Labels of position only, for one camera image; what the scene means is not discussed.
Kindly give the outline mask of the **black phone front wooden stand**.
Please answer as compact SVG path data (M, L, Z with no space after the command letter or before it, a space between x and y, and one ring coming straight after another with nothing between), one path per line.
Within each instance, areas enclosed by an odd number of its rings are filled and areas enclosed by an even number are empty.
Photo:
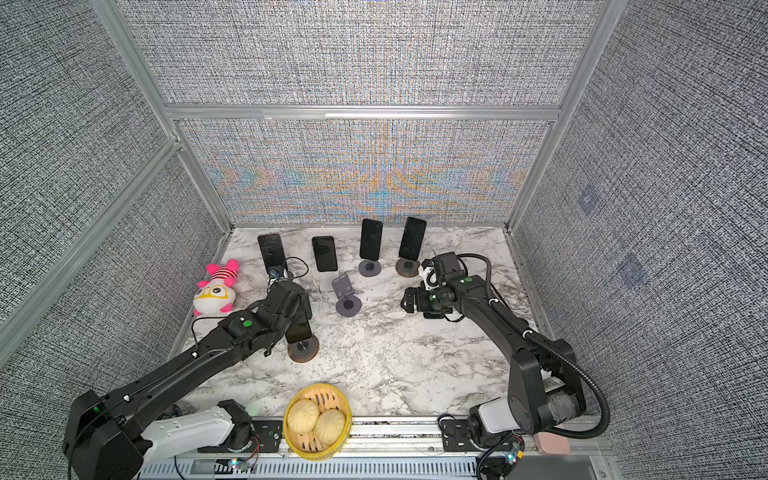
M313 332L308 322L292 323L285 333L286 342L289 344L304 342L312 337Z

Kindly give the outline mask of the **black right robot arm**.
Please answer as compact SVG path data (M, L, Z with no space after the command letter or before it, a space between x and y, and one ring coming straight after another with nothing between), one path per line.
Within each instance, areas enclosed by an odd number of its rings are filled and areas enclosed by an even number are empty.
M563 340L550 343L529 328L479 276L455 278L427 289L424 283L405 290L400 306L426 318L456 313L478 325L509 364L506 393L470 409L473 442L489 447L502 435L535 435L577 418L586 411L582 377L573 367L575 354Z

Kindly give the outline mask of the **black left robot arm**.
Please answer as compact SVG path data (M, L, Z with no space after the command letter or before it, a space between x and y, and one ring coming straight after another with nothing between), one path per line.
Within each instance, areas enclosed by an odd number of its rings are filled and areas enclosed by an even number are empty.
M81 394L70 407L63 440L68 478L131 479L151 461L187 451L252 447L251 417L234 400L201 414L160 417L219 372L258 351L270 355L293 326L311 317L306 290L278 281L264 299L230 313L194 346L144 377L105 395Z

